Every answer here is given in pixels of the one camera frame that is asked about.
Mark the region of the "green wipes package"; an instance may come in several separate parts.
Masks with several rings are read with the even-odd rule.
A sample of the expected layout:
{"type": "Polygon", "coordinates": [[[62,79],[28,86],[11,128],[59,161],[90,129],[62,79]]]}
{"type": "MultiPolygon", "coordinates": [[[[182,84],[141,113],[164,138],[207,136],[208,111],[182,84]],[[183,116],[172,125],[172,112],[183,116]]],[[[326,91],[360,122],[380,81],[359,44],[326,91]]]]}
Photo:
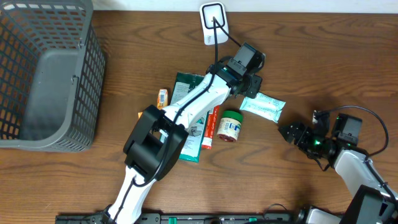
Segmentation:
{"type": "MultiPolygon", "coordinates": [[[[191,73],[177,73],[174,89],[170,104],[185,97],[196,86],[198,86],[204,79],[201,75],[191,73]]],[[[191,162],[199,162],[202,142],[205,136],[205,129],[207,126],[208,113],[202,114],[198,121],[188,130],[188,138],[182,148],[179,159],[191,162]]]]}

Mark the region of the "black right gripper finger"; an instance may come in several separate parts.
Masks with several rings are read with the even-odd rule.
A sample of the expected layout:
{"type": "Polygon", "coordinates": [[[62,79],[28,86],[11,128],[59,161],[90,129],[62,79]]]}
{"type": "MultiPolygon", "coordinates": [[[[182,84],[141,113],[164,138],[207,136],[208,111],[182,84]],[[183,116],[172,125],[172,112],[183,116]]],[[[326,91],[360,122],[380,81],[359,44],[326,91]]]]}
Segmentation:
{"type": "Polygon", "coordinates": [[[279,131],[281,133],[294,133],[296,131],[303,131],[305,128],[306,125],[304,125],[302,122],[293,122],[291,124],[281,126],[279,131]]]}
{"type": "Polygon", "coordinates": [[[289,144],[296,143],[303,134],[302,129],[295,127],[279,127],[278,131],[289,144]]]}

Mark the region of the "pale green tissue pack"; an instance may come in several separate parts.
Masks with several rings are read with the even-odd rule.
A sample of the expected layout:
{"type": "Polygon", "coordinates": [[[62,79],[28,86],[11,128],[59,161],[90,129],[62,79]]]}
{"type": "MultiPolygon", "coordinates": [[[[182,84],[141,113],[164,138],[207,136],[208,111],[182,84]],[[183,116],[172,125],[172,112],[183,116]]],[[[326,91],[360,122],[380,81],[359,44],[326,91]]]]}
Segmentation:
{"type": "Polygon", "coordinates": [[[284,106],[284,101],[271,98],[263,93],[257,93],[255,98],[245,97],[240,110],[251,112],[278,123],[284,106]]]}

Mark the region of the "red white tube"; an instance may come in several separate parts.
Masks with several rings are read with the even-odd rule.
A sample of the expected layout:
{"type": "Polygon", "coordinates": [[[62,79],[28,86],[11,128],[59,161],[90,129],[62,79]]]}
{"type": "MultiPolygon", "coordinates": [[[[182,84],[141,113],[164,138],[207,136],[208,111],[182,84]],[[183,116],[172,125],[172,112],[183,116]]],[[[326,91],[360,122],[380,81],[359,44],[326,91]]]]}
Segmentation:
{"type": "Polygon", "coordinates": [[[218,119],[219,110],[220,107],[216,106],[208,112],[205,134],[201,144],[202,149],[212,148],[212,141],[216,129],[216,122],[218,119]]]}

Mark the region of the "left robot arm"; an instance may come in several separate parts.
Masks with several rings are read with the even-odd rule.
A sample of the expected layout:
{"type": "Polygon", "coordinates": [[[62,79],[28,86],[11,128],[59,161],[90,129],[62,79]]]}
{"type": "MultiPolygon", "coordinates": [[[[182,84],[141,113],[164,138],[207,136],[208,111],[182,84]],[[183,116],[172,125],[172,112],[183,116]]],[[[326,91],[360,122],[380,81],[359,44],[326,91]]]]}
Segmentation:
{"type": "Polygon", "coordinates": [[[243,43],[235,56],[215,58],[201,83],[181,100],[158,109],[148,106],[123,147],[126,175],[116,201],[103,212],[103,223],[135,223],[151,187],[178,161],[188,130],[231,95],[255,98],[257,73],[266,55],[243,43]]]}

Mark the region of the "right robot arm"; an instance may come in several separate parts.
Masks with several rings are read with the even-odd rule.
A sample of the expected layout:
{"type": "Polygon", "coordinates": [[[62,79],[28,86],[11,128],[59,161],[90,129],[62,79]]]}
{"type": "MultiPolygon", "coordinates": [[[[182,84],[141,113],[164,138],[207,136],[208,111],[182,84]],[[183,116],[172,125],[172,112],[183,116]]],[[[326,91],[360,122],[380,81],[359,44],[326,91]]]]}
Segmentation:
{"type": "Polygon", "coordinates": [[[296,223],[397,223],[397,192],[379,175],[370,154],[358,147],[362,121],[340,113],[333,127],[328,112],[315,111],[312,125],[300,121],[278,128],[282,137],[309,159],[326,159],[343,179],[351,203],[341,216],[309,205],[300,209],[296,223]]]}

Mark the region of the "green lid cream jar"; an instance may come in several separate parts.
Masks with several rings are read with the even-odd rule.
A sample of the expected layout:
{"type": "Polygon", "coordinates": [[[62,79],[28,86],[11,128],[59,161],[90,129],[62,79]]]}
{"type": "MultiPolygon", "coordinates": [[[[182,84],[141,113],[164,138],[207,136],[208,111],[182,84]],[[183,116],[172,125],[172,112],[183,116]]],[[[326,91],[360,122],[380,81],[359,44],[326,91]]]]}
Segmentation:
{"type": "Polygon", "coordinates": [[[217,136],[226,142],[236,142],[242,122],[242,114],[231,110],[224,111],[220,119],[217,136]]]}

